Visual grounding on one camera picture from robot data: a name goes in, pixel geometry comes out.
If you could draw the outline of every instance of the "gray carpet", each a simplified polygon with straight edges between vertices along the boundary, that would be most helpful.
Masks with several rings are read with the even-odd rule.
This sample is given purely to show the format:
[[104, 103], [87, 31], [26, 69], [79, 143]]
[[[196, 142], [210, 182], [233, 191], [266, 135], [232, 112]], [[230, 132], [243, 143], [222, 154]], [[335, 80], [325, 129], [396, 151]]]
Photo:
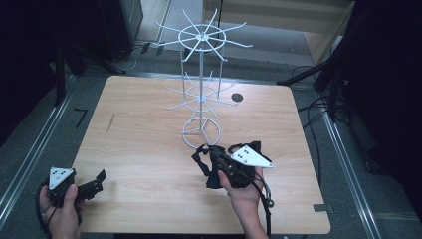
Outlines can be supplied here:
[[[156, 56], [155, 50], [150, 49], [145, 54], [140, 54], [140, 51], [137, 51], [135, 57], [137, 58], [137, 65], [133, 70], [127, 72], [130, 76], [145, 76], [145, 73], [180, 75], [177, 52], [164, 51], [162, 55]], [[197, 63], [193, 59], [195, 58], [192, 58], [190, 65], [186, 66], [186, 71], [192, 72], [191, 75], [196, 75], [194, 71], [197, 69]], [[209, 56], [207, 61], [208, 66], [211, 66], [214, 70], [218, 68], [218, 59]], [[120, 64], [131, 66], [133, 61], [128, 57], [122, 60]], [[87, 61], [87, 67], [86, 74], [78, 78], [78, 83], [61, 120], [2, 227], [0, 238], [43, 238], [34, 208], [36, 189], [39, 183], [45, 179], [52, 165], [72, 166], [106, 78], [109, 76], [108, 72], [89, 61]], [[274, 84], [275, 81], [289, 78], [295, 68], [296, 66], [288, 64], [229, 59], [229, 62], [224, 65], [223, 77], [251, 84]], [[305, 69], [299, 68], [295, 70], [294, 74], [298, 74]], [[309, 77], [292, 86], [298, 108], [308, 106], [317, 98], [311, 87], [313, 80], [313, 77]], [[55, 91], [51, 91], [0, 148], [2, 164], [0, 168], [2, 175], [0, 189], [2, 191], [7, 188], [15, 176], [23, 158], [52, 110], [54, 99]], [[88, 114], [78, 128], [76, 126], [82, 114], [74, 111], [75, 108], [88, 110]], [[319, 112], [320, 109], [311, 109], [311, 117]], [[307, 111], [301, 112], [300, 116], [302, 123], [306, 124], [308, 121]], [[334, 212], [329, 214], [330, 233], [327, 235], [309, 235], [308, 238], [365, 238], [366, 233], [359, 213], [356, 210], [323, 119], [314, 121], [312, 126], [320, 151], [322, 196], [326, 205], [332, 206]], [[337, 126], [341, 129], [342, 139], [350, 153], [352, 164], [376, 216], [383, 238], [422, 238], [421, 224], [414, 215], [401, 186], [389, 176], [368, 173], [352, 132], [344, 123], [339, 122]], [[316, 173], [318, 173], [317, 147], [309, 127], [305, 129], [305, 134], [315, 163]], [[294, 239], [303, 238], [303, 235], [274, 235], [273, 238], [281, 239], [284, 236]], [[83, 238], [112, 237], [111, 234], [83, 234]]]

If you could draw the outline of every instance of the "metal rail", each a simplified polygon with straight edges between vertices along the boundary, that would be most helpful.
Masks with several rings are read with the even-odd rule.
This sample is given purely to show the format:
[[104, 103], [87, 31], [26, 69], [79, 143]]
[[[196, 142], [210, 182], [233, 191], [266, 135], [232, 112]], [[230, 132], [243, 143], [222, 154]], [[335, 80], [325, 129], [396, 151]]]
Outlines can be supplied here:
[[44, 124], [43, 128], [39, 132], [37, 138], [35, 139], [34, 144], [28, 151], [28, 154], [25, 156], [24, 161], [16, 172], [15, 177], [12, 182], [9, 184], [9, 187], [6, 189], [3, 197], [0, 200], [0, 230], [3, 228], [6, 220], [13, 209], [13, 206], [17, 202], [19, 195], [21, 194], [28, 178], [30, 177], [32, 171], [37, 165], [38, 159], [40, 158], [41, 153], [44, 150], [44, 147], [48, 143], [50, 136], [55, 130], [60, 118], [63, 115], [63, 112], [68, 105], [69, 99], [72, 95], [73, 89], [78, 83], [78, 79], [74, 76], [70, 76], [68, 79], [68, 88], [69, 91], [66, 96], [63, 98], [62, 102], [55, 108], [53, 108], [50, 113], [49, 118]]

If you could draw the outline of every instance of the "left hand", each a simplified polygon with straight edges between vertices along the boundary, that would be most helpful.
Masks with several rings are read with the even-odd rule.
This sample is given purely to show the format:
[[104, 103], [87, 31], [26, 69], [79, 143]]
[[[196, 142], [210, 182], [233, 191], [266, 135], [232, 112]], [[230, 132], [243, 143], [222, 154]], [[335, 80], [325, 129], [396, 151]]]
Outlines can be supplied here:
[[[78, 195], [78, 187], [72, 184], [66, 192], [63, 208], [53, 206], [49, 198], [49, 188], [45, 185], [40, 193], [40, 208], [46, 213], [49, 222], [49, 230], [52, 238], [77, 239], [81, 232], [78, 228], [78, 215], [75, 210], [75, 198]], [[77, 205], [84, 210], [84, 201]]]

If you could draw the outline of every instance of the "hand controller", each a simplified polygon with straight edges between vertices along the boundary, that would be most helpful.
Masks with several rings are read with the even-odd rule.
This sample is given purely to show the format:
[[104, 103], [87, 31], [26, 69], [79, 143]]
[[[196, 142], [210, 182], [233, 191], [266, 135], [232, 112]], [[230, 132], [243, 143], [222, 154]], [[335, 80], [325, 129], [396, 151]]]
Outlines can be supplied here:
[[[52, 167], [50, 170], [49, 189], [50, 200], [53, 206], [63, 207], [65, 194], [70, 185], [75, 183], [76, 171], [74, 168], [56, 168]], [[97, 178], [84, 185], [78, 186], [78, 196], [75, 199], [75, 210], [78, 214], [78, 224], [82, 223], [81, 211], [77, 204], [84, 200], [93, 199], [98, 192], [103, 191], [103, 181], [106, 179], [106, 171], [103, 170]]]

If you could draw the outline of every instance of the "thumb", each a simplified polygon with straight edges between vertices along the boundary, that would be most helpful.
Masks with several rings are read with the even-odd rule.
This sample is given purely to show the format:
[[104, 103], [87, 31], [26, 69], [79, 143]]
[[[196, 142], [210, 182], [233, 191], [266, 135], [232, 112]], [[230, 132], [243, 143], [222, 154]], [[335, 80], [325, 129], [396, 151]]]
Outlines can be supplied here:
[[66, 192], [65, 199], [63, 202], [64, 210], [75, 210], [75, 198], [78, 196], [78, 188], [76, 185], [72, 184], [69, 186], [68, 191]]

